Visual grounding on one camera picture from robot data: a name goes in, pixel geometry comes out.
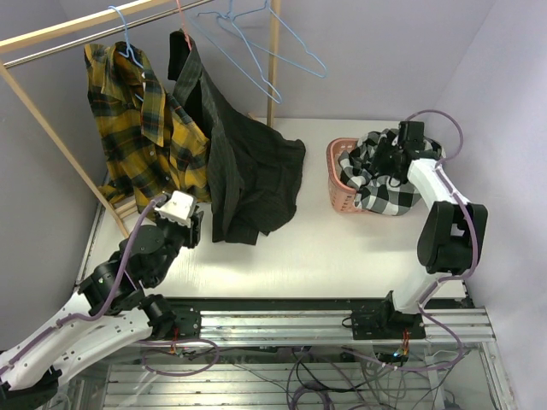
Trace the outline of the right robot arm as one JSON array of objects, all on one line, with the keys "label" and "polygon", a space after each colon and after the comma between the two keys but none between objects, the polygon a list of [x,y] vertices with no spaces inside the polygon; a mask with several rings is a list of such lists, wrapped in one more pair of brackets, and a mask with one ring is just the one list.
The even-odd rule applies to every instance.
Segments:
[{"label": "right robot arm", "polygon": [[444,171],[445,159],[426,148],[425,124],[399,123],[391,158],[380,169],[393,170],[416,188],[428,209],[417,243],[423,270],[404,280],[380,303],[371,322],[385,337],[397,337],[418,325],[420,309],[446,283],[469,276],[478,265],[488,211],[470,202]]}]

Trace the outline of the dark green striped shirt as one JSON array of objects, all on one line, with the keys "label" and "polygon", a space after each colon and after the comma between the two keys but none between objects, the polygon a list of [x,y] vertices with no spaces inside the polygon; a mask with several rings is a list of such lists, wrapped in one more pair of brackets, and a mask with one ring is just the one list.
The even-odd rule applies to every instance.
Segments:
[{"label": "dark green striped shirt", "polygon": [[197,46],[182,31],[169,35],[168,79],[174,98],[210,141],[207,178],[215,243],[256,244],[297,210],[306,148],[239,113],[220,93]]}]

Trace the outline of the blue hanger checkered shirt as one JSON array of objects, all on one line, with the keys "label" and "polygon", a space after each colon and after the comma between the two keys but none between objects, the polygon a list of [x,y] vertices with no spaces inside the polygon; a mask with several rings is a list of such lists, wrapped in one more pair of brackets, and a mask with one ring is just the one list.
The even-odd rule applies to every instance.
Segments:
[{"label": "blue hanger checkered shirt", "polygon": [[269,1],[221,1],[220,6],[192,14],[190,23],[270,102],[282,103],[282,96],[259,58],[258,47],[252,44],[243,27],[244,17],[264,11],[269,4]]}]

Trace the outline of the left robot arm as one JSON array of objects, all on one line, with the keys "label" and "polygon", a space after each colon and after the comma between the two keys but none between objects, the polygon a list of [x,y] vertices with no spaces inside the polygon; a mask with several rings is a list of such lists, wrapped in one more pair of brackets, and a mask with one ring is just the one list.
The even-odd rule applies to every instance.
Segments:
[{"label": "left robot arm", "polygon": [[142,339],[168,337],[175,313],[164,296],[145,291],[164,280],[181,249],[198,245],[202,219],[196,211],[188,226],[138,223],[52,318],[2,352],[1,407],[39,407],[102,358]]}]

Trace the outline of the pink hanger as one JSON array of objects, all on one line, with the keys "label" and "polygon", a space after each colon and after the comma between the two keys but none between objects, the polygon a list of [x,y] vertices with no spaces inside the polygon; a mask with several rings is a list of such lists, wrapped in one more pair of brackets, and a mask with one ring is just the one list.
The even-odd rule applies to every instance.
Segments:
[{"label": "pink hanger", "polygon": [[183,32],[184,40],[187,44],[188,50],[191,51],[192,50],[192,44],[191,44],[190,36],[188,35],[188,32],[186,31],[186,27],[185,27],[185,14],[184,14],[184,11],[182,9],[180,0],[175,0],[175,2],[177,4],[177,10],[178,10],[179,17],[180,17],[180,20],[181,20],[181,31]]}]

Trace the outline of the blue wire hanger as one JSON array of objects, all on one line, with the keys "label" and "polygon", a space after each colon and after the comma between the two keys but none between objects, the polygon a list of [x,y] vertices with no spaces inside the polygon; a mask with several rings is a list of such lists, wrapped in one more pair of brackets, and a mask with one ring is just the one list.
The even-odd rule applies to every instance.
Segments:
[{"label": "blue wire hanger", "polygon": [[[241,21],[246,17],[257,15],[264,12],[268,16],[268,27],[273,31],[269,33],[269,45],[265,46],[257,43],[245,35]],[[246,9],[244,11],[236,11],[234,1],[228,2],[228,10],[226,13],[215,17],[215,22],[225,32],[230,33],[235,38],[241,40],[251,52],[261,51],[268,57],[272,57],[276,61],[290,65],[304,73],[315,76],[319,79],[324,79],[327,76],[326,64],[318,57],[303,41],[303,39],[283,20],[280,15],[280,1],[261,1],[257,7]],[[312,61],[312,65],[305,65],[293,57],[286,56],[281,52],[281,34],[286,32],[290,40],[293,40],[300,47],[305,57]]]}]

